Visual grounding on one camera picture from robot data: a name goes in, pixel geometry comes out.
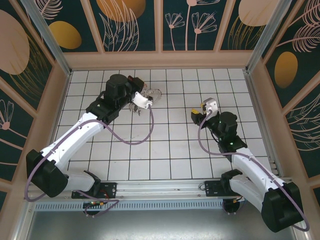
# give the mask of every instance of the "white grid floor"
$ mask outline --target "white grid floor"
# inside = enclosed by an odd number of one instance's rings
[[[200,110],[200,104],[209,97],[217,100],[221,112],[238,116],[238,135],[270,169],[241,69],[74,71],[56,138],[77,122],[105,89],[109,77],[118,73],[139,77],[152,89],[162,91],[161,100],[152,106],[153,133],[147,142],[129,146],[104,130],[71,158],[69,171],[89,170],[104,181],[220,178],[233,166],[226,158],[202,151],[197,142],[198,126],[191,120],[191,109]],[[110,126],[123,139],[140,141],[150,130],[150,113],[143,110],[138,116],[126,108]],[[202,130],[201,138],[206,148],[219,152],[210,132]]]

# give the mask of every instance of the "flower illustration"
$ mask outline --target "flower illustration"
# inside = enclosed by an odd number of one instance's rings
[[[214,13],[203,13],[199,18],[199,12],[192,14],[192,24],[195,33],[194,50],[197,50],[198,34],[210,33],[217,30],[217,25],[214,25],[216,19]]]
[[[210,5],[210,4],[216,4],[220,2],[220,0],[209,0],[209,1],[205,1],[205,0],[186,0],[186,3],[193,7],[196,5]]]
[[[4,131],[9,130],[9,131],[13,132],[14,134],[26,139],[27,138],[26,136],[23,136],[22,134],[14,131],[10,128],[10,122],[11,122],[12,116],[14,114],[14,108],[15,108],[15,105],[12,102],[8,101],[8,103],[6,105],[6,103],[3,99],[0,100],[0,130],[4,130]],[[14,147],[16,149],[19,149],[19,150],[23,149],[22,147],[17,146],[11,142],[8,142],[2,138],[0,138],[0,142],[7,144],[11,147]],[[0,162],[0,164],[10,165],[9,163],[3,163],[3,162]]]
[[[179,14],[174,13],[172,14],[172,16],[170,13],[167,13],[165,15],[165,20],[168,23],[168,26],[170,28],[172,47],[173,47],[173,50],[175,51],[176,48],[174,44],[174,38],[172,35],[172,29],[183,27],[185,25],[185,21],[183,21],[183,17],[181,16],[181,13]]]

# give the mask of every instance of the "metal base plate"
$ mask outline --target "metal base plate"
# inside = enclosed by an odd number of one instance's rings
[[[116,182],[102,182],[100,185],[100,191],[96,196],[97,199],[115,199],[117,193],[117,183]],[[87,197],[81,195],[80,193],[73,191],[71,194],[72,199],[87,199]]]
[[[221,182],[219,180],[215,181],[205,181],[204,182],[205,187],[205,195],[207,197],[234,197],[239,196],[238,193],[234,191],[228,191],[226,192],[224,188],[221,185]]]

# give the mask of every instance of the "yellow circle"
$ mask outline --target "yellow circle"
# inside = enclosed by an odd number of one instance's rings
[[[298,70],[297,57],[289,52],[283,52],[277,59],[274,68],[275,83],[282,89],[288,87],[296,77]]]
[[[0,69],[12,75],[21,74],[30,56],[28,35],[21,24],[0,10]]]
[[[247,26],[259,27],[268,23],[278,0],[241,0],[239,18]]]
[[[60,47],[76,49],[81,45],[81,36],[77,29],[65,21],[55,21],[49,28]]]
[[[135,18],[139,18],[146,9],[146,0],[96,0],[101,11],[109,19],[116,22],[129,22],[131,18],[126,13],[123,2],[128,12],[129,9],[133,11]]]

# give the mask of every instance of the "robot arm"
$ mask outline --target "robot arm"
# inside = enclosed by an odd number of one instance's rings
[[[64,172],[70,158],[87,142],[87,140],[104,130],[98,120],[109,125],[119,116],[119,111],[127,104],[133,102],[140,108],[147,109],[152,105],[152,98],[143,97],[140,92],[144,82],[139,78],[126,78],[115,74],[106,82],[105,91],[90,104],[86,113],[62,137],[42,149],[40,152],[31,150],[26,156],[27,176],[48,153],[51,155],[39,167],[31,179],[38,188],[53,198],[62,191],[81,190],[95,196],[100,189],[100,179],[89,171]]]
[[[299,188],[293,182],[285,183],[262,164],[255,163],[259,161],[237,135],[237,116],[231,112],[219,113],[217,102],[213,98],[207,99],[201,106],[204,114],[193,109],[191,112],[193,122],[200,126],[210,111],[211,115],[207,117],[202,127],[210,130],[211,135],[217,138],[219,151],[227,154],[226,158],[238,168],[222,174],[220,182],[224,191],[238,193],[253,204],[273,232],[301,222],[303,220],[301,214],[277,184],[302,209]]]

